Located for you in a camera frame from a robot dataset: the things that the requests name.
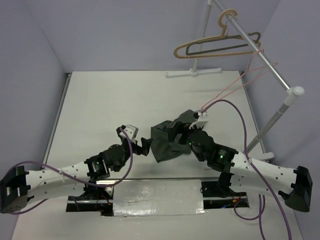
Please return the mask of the dark grey t shirt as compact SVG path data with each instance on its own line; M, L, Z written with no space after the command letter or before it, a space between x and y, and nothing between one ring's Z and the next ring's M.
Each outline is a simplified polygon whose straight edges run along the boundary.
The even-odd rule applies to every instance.
M191 150L188 146L179 144L181 134L178 134L173 142L169 142L167 128L172 127L176 122L190 123L197 121L199 114L191 109L181 113L175 120L165 120L150 128L152 138L151 150L155 160L165 162L181 155L190 155Z

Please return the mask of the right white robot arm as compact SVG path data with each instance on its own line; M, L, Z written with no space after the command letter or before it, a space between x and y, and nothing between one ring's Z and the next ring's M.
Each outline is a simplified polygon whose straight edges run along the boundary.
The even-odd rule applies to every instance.
M221 195L276 195L293 210L310 211L313 181L306 167L287 168L247 158L234 148L214 142L203 127L203 123L177 121L166 132L169 142L180 135L179 144L187 145L198 161L220 173L217 190Z

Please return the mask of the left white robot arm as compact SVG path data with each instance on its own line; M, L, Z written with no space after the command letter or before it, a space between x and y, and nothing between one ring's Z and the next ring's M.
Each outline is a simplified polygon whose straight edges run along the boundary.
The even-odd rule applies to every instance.
M152 139L121 138L107 150L85 161L56 169L46 165L42 170L26 170L23 164L12 167L0 181L0 212L13 214L28 204L50 198L82 195L93 199L101 185L97 182L119 172L126 162L133 162L133 155L147 156Z

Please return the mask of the beige plastic hanger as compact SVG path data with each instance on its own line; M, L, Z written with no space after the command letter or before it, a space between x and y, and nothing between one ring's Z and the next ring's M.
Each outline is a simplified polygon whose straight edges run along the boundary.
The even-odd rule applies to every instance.
M230 14L232 16L232 19L235 19L237 17L237 12L234 10L234 9L227 9L225 11L223 11L219 18L218 18L218 26L221 28L221 34L220 35L216 35L216 36L210 36L210 37L218 37L218 36L221 36L222 34L228 34L228 25L227 25L227 22L226 21L225 23L222 22L222 18L225 17L226 15ZM208 56L204 56L204 55L199 55L199 56L186 56L186 46L188 44L191 44L193 41L191 42L187 42L187 43L184 43L178 47L175 48L175 50L173 51L173 55L177 58L177 59L197 59L197 58L214 58L214 57L221 57L220 56L214 56L214 57L208 57ZM224 55L223 57L227 57L227 56L238 56L238 55Z

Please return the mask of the grey plastic hanger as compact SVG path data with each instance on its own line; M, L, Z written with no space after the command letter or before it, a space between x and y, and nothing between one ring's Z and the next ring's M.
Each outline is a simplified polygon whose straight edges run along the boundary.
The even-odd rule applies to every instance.
M237 41L243 41L244 38L240 34L236 35L228 35L228 34L222 34L221 36L213 36L213 37L207 37L207 38L201 38L199 40L195 40L192 43L188 44L185 47L185 55L186 56L205 56L205 57L218 57L218 56L228 56L228 55L242 55L242 54L249 54L250 51L238 51L238 52L229 52L229 50L234 49L241 49L246 48L249 45L247 43L242 44L235 44L230 46L223 46L219 48L210 48L205 50L197 50L197 51L190 51L190 48L193 45L203 45L203 44L209 44L209 43L216 43L216 42L223 42L223 41L231 41L231 40L237 40Z

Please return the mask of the silver tape patch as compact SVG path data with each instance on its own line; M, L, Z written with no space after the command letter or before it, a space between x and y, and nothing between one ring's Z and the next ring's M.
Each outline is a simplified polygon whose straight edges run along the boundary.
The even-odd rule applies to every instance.
M204 212L198 179L135 180L114 187L113 215L117 217L186 216Z

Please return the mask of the white clothes rack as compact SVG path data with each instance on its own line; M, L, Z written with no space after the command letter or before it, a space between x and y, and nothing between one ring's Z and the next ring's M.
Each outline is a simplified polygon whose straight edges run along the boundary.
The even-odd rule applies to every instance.
M207 2L207 8L206 13L204 17L204 23L202 26L202 32L201 37L205 38L204 35L206 33L209 16L211 13L212 5L216 5L220 10L221 13L227 10L222 3L219 0L209 0ZM278 111L270 118L270 120L267 122L267 124L258 132L258 134L254 137L254 139L249 143L247 150L250 152L266 135L266 133L275 125L275 123L281 118L281 116L289 109L293 103L305 93L305 90L303 87L296 86L291 87L286 80L281 76L280 72L276 68L276 64L269 61L267 56L264 54L263 50L260 49L261 43L259 42L259 38L256 39L256 41L252 40L250 38L250 34L246 33L245 30L238 24L237 17L232 18L230 14L227 14L225 17L222 18L222 23L225 24L227 21L227 27L228 27L228 35L241 35L244 38L244 41L246 41L246 44L248 44L248 47L245 48L238 48L229 50L229 52L245 52L245 51L253 51L251 53L253 56L258 56L262 62L264 63L264 67L267 68L267 70L275 77L275 79L279 82L279 84L283 87L283 89L286 91L287 97L284 100L284 103L281 105L281 107L278 109ZM197 46L194 45L190 48L191 52L195 52L197 50L202 50L202 45ZM198 61L200 58L194 58L194 64L193 67L188 71L177 71L174 72L167 72L165 74L166 78L177 78L177 77L197 77L200 75L210 75L210 74L216 74L221 73L222 69L220 67L218 68L208 68L204 70L198 70Z

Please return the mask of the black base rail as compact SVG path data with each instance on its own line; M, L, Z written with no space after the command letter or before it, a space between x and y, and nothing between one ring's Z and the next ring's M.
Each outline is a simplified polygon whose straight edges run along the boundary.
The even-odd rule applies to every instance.
M69 197L66 212L99 212L104 217L187 216L233 208L244 192L222 192L216 180L128 180L89 198Z

